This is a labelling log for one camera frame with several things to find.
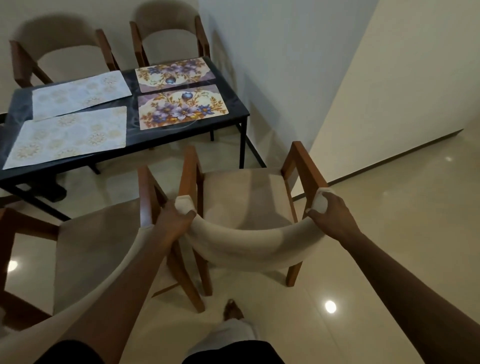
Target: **white wall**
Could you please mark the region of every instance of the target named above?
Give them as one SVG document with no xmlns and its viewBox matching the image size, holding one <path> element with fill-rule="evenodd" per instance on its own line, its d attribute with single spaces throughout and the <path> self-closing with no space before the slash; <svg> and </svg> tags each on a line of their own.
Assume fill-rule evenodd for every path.
<svg viewBox="0 0 480 364">
<path fill-rule="evenodd" d="M 310 148 L 378 0 L 200 0 L 212 57 L 268 166 Z"/>
<path fill-rule="evenodd" d="M 102 28 L 121 69 L 137 67 L 129 21 L 136 8 L 147 0 L 15 0 L 2 1 L 0 8 L 0 112 L 7 111 L 14 89 L 10 57 L 11 35 L 24 21 L 50 13 L 73 13 Z M 198 0 L 183 0 L 198 8 Z M 150 61 L 191 58 L 198 55 L 195 36 L 173 30 L 154 34 L 145 40 Z M 54 81 L 87 77 L 108 72 L 100 49 L 77 47 L 52 52 L 43 57 L 40 67 Z"/>
<path fill-rule="evenodd" d="M 480 115 L 479 14 L 478 0 L 380 0 L 310 150 L 327 181 Z"/>
</svg>

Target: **tiled floor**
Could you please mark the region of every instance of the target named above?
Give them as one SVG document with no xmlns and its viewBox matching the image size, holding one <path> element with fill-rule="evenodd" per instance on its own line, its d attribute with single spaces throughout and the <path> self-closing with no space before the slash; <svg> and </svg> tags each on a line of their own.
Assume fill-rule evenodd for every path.
<svg viewBox="0 0 480 364">
<path fill-rule="evenodd" d="M 194 138 L 205 170 L 237 166 L 236 130 L 224 131 L 220 139 L 211 144 L 207 135 Z M 58 208 L 78 216 L 136 197 L 134 168 L 143 163 L 150 165 L 173 196 L 181 174 L 182 145 L 175 143 L 104 163 L 98 177 L 88 169 L 67 173 L 64 185 L 69 195 Z M 455 138 L 334 186 L 373 241 L 478 322 L 479 160 L 477 122 Z M 251 154 L 247 161 L 247 166 L 257 166 Z M 302 200 L 296 202 L 298 211 L 302 204 Z M 17 208 L 42 215 L 24 204 Z M 26 294 L 32 288 L 25 284 L 27 269 L 37 273 L 36 284 L 47 286 L 53 276 L 48 267 L 55 247 L 49 245 L 47 252 L 41 252 L 38 245 L 19 243 L 15 250 L 19 268 L 10 274 L 9 288 Z M 186 246 L 183 250 L 198 283 L 191 251 Z M 33 267 L 27 252 L 38 254 L 43 266 Z M 304 262 L 295 287 L 286 288 L 284 278 L 285 271 L 260 274 L 213 268 L 214 295 L 204 298 L 207 309 L 202 314 L 194 312 L 181 288 L 151 299 L 137 320 L 121 362 L 180 363 L 186 350 L 220 321 L 228 298 L 237 300 L 286 363 L 422 362 L 337 242 L 325 240 Z M 38 297 L 41 291 L 37 289 L 35 299 L 47 305 L 47 299 Z M 336 304 L 332 314 L 324 306 L 328 300 Z"/>
</svg>

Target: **person's hand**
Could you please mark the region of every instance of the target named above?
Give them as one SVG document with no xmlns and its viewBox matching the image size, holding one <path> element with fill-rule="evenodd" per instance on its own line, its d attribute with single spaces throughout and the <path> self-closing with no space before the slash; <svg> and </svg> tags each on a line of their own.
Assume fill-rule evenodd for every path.
<svg viewBox="0 0 480 364">
<path fill-rule="evenodd" d="M 324 214 L 310 209 L 307 215 L 326 235 L 343 243 L 362 235 L 350 210 L 343 199 L 330 192 L 323 192 L 328 201 L 327 211 Z"/>
<path fill-rule="evenodd" d="M 161 230 L 165 239 L 172 243 L 188 230 L 196 215 L 193 210 L 186 215 L 178 212 L 173 201 L 169 200 L 161 210 L 155 228 Z"/>
</svg>

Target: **person's forearm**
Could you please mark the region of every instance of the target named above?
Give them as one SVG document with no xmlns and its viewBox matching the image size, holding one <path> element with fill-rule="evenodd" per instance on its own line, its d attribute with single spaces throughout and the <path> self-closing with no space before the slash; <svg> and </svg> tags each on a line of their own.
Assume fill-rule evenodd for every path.
<svg viewBox="0 0 480 364">
<path fill-rule="evenodd" d="M 78 340 L 106 364 L 118 363 L 160 263 L 171 241 L 155 226 L 148 242 L 100 298 L 70 327 L 61 340 Z"/>
<path fill-rule="evenodd" d="M 478 363 L 480 325 L 364 235 L 341 242 L 426 363 Z"/>
</svg>

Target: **bare foot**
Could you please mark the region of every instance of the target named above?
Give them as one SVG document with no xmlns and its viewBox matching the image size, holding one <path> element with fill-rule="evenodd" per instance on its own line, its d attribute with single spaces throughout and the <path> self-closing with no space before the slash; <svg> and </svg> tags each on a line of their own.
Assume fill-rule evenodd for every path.
<svg viewBox="0 0 480 364">
<path fill-rule="evenodd" d="M 243 318 L 243 313 L 233 299 L 229 299 L 223 310 L 223 320 L 227 321 L 231 318 L 240 320 Z"/>
</svg>

